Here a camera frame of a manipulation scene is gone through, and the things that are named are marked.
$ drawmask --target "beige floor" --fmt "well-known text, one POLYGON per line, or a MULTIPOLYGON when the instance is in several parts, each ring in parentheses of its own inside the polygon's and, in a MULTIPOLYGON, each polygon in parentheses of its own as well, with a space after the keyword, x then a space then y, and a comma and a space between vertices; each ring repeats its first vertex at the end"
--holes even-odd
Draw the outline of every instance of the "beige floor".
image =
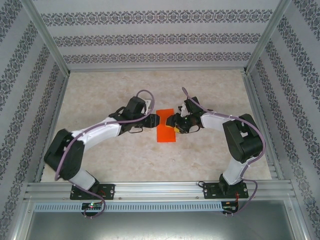
MULTIPOLYGON (((56 132, 102 121, 141 89, 154 94, 156 110, 177 110, 186 99, 182 86, 206 108, 234 116, 252 114, 238 70, 72 73, 56 132)), ((101 142, 85 153, 82 167, 101 182, 208 181, 218 180, 230 157, 222 132, 201 129, 177 134, 174 143, 157 143, 153 128, 101 142)), ((266 159, 252 164, 244 176, 271 179, 266 159)), ((53 181, 54 171, 46 166, 42 182, 53 181)))

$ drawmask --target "orange object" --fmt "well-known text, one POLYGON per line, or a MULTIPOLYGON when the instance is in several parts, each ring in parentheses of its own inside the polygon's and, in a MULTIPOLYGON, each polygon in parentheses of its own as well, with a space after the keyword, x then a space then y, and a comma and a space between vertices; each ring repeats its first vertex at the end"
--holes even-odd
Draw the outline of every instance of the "orange object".
POLYGON ((156 141, 158 143, 175 143, 175 129, 170 126, 166 126, 167 118, 175 114, 174 109, 157 110, 156 114, 160 117, 160 124, 156 127, 156 141))

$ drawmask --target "patterned wallpaper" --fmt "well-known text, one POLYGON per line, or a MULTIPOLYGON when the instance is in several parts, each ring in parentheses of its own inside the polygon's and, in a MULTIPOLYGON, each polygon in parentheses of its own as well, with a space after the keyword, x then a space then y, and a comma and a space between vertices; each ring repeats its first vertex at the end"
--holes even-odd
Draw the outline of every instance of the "patterned wallpaper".
POLYGON ((0 240, 33 182, 64 75, 18 0, 0 1, 0 240))
POLYGON ((320 239, 320 7, 294 0, 250 73, 282 172, 320 239))
POLYGON ((71 70, 245 67, 279 0, 35 0, 71 70))

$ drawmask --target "purple cable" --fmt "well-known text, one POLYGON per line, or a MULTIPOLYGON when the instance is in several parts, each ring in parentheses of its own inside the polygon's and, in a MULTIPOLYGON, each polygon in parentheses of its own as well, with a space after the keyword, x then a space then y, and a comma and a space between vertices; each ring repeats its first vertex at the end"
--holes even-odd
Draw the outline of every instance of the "purple cable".
POLYGON ((252 123, 250 123, 250 122, 248 122, 248 121, 246 121, 246 120, 243 120, 243 119, 241 119, 241 118, 239 118, 239 117, 237 117, 237 116, 226 115, 226 114, 218 113, 218 112, 215 112, 215 111, 214 111, 214 112, 209 111, 209 110, 205 109, 203 106, 201 106, 199 103, 197 103, 195 100, 193 100, 193 99, 189 96, 188 91, 187 91, 184 87, 182 87, 182 91, 184 92, 184 94, 186 95, 186 97, 187 97, 188 99, 190 99, 191 102, 193 102, 195 105, 197 105, 199 108, 201 108, 201 109, 204 110, 205 112, 207 112, 207 113, 209 113, 209 114, 217 115, 217 116, 219 116, 219 117, 227 118, 227 119, 238 120, 238 121, 240 121, 240 122, 242 122, 242 123, 244 123, 244 124, 247 124, 247 125, 248 125, 249 127, 251 127, 253 130, 255 130, 255 132, 259 135, 259 137, 260 137, 260 139, 261 139, 261 142, 262 142, 262 151, 261 151, 261 153, 260 153, 255 159, 249 161, 249 162, 247 163, 247 165, 245 165, 245 167, 243 168, 243 170, 242 170, 242 172, 241 172, 241 174, 240 174, 240 177, 242 178, 242 180, 244 180, 244 181, 246 181, 246 182, 252 182, 252 183, 254 183, 254 184, 255 184, 255 189, 254 189, 252 195, 250 196, 250 198, 248 199, 248 201, 246 202, 246 204, 245 204, 241 209, 239 209, 237 212, 235 212, 235 213, 233 214, 233 215, 236 215, 236 214, 240 213, 243 209, 245 209, 245 208, 247 207, 247 205, 248 205, 248 204, 250 203, 250 201, 254 198, 254 196, 255 196, 255 194, 256 194, 256 192, 257 192, 257 190, 258 190, 258 183, 257 183, 257 181, 255 181, 255 180, 250 180, 250 179, 245 179, 245 178, 243 178, 243 176, 244 176, 244 174, 245 174, 245 171, 248 169, 249 165, 252 164, 252 163, 254 163, 254 162, 256 162, 256 161, 258 161, 258 160, 259 160, 260 158, 262 158, 262 156, 265 154, 265 152, 266 152, 266 141, 265 141, 265 139, 264 139, 264 136, 261 134, 261 132, 259 131, 259 129, 256 128, 252 123))
MULTIPOLYGON (((109 125, 109 124, 131 124, 131 123, 139 122, 139 121, 147 118, 147 117, 152 113, 152 111, 153 111, 154 108, 155 108, 155 97, 154 97, 154 95, 153 95, 150 91, 148 91, 148 90, 146 90, 146 89, 143 89, 143 90, 138 91, 137 94, 136 94, 136 96, 138 97, 139 94, 142 93, 142 92, 146 92, 146 93, 150 94, 150 96, 151 96, 151 98, 152 98, 151 103, 150 103, 150 111, 149 111, 146 115, 144 115, 144 116, 142 116, 142 117, 140 117, 140 118, 138 118, 138 119, 134 119, 134 120, 124 120, 124 121, 108 121, 108 122, 104 122, 104 123, 98 123, 98 124, 96 124, 96 125, 93 125, 93 126, 89 127, 88 129, 84 130, 83 132, 79 133, 74 139, 72 139, 72 141, 71 141, 71 142, 69 143, 69 145, 66 147, 66 149, 65 149, 65 151, 64 151, 64 153, 63 153, 63 155, 62 155, 62 158, 61 158, 61 160, 60 160, 60 163, 59 163, 59 165, 58 165, 58 167, 57 167, 57 169, 56 169, 56 172, 55 172, 55 176, 54 176, 54 180, 55 180, 55 181, 57 181, 57 180, 60 178, 59 173, 60 173, 60 171, 61 171, 62 165, 64 164, 64 161, 65 161, 65 159, 66 159, 66 156, 67 156, 68 152, 70 151, 71 146, 72 146, 72 145, 75 143, 75 141, 76 141, 78 138, 80 138, 83 134, 86 134, 86 133, 90 132, 91 130, 96 129, 96 128, 98 128, 98 127, 106 126, 106 125, 109 125)), ((73 184, 75 187, 77 187, 78 189, 80 189, 81 191, 84 191, 84 192, 86 192, 86 193, 88 193, 88 194, 91 194, 91 195, 93 195, 93 196, 95 196, 95 197, 100 198, 101 201, 103 202, 103 209, 102 209, 102 211, 98 212, 98 213, 97 213, 96 215, 94 215, 94 216, 91 216, 91 217, 90 217, 91 219, 92 219, 92 218, 95 218, 95 217, 99 216, 101 213, 103 213, 103 211, 106 209, 106 201, 104 200, 104 198, 103 198, 102 196, 99 196, 99 195, 97 195, 97 194, 95 194, 95 193, 93 193, 93 192, 91 192, 91 191, 85 190, 84 188, 82 188, 82 187, 74 184, 74 183, 71 182, 71 181, 69 181, 69 182, 70 182, 71 184, 73 184)))

